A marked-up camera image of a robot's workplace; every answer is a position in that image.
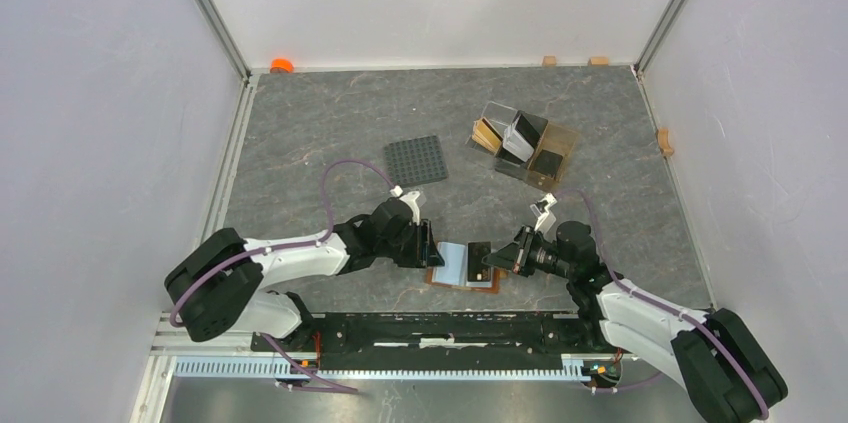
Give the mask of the brown leather card holder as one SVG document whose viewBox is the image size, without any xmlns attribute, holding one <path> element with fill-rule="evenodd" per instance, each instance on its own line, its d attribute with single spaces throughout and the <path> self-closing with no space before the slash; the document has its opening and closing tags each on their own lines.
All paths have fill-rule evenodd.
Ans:
<svg viewBox="0 0 848 423">
<path fill-rule="evenodd" d="M 444 259 L 443 267 L 429 268 L 425 283 L 454 290 L 466 290 L 478 293 L 498 294 L 500 280 L 506 271 L 491 268 L 492 281 L 489 283 L 468 283 L 466 281 L 467 244 L 440 242 L 438 250 Z"/>
</svg>

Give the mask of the black VIP credit card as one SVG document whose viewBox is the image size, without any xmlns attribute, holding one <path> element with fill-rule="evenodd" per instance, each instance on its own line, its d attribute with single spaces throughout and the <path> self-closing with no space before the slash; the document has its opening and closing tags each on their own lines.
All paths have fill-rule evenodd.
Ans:
<svg viewBox="0 0 848 423">
<path fill-rule="evenodd" d="M 491 268 L 484 258 L 491 253 L 489 241 L 469 242 L 467 244 L 466 281 L 468 283 L 489 283 L 492 281 Z"/>
</svg>

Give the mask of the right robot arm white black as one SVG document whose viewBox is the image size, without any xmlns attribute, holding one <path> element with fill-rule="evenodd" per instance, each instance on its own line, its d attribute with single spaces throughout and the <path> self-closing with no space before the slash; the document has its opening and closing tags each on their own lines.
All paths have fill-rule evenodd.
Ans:
<svg viewBox="0 0 848 423">
<path fill-rule="evenodd" d="M 530 227 L 485 256 L 487 266 L 562 277 L 578 307 L 577 335 L 591 351 L 629 352 L 676 382 L 707 422 L 765 420 L 788 385 L 735 312 L 695 310 L 659 298 L 611 270 L 589 225 L 567 221 L 548 241 Z"/>
</svg>

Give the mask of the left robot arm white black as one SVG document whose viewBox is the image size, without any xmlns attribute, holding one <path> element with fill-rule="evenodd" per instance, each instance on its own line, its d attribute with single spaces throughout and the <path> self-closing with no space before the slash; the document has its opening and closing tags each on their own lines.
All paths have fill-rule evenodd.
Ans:
<svg viewBox="0 0 848 423">
<path fill-rule="evenodd" d="M 362 271 L 378 259 L 409 269 L 443 266 L 418 197 L 390 197 L 370 213 L 302 237 L 262 240 L 217 230 L 165 277 L 170 324 L 194 342 L 237 330 L 264 333 L 290 350 L 306 348 L 314 324 L 304 303 L 274 286 Z"/>
</svg>

